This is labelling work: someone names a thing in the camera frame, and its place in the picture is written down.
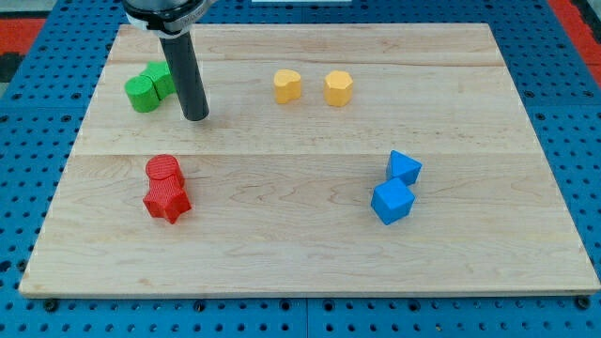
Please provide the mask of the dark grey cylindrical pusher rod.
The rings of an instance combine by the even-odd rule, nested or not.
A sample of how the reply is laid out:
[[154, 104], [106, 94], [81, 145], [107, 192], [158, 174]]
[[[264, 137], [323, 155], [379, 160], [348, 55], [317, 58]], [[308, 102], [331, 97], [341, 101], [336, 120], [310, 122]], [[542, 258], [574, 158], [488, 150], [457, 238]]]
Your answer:
[[160, 42], [184, 117], [203, 120], [209, 114], [208, 100], [190, 33], [161, 38]]

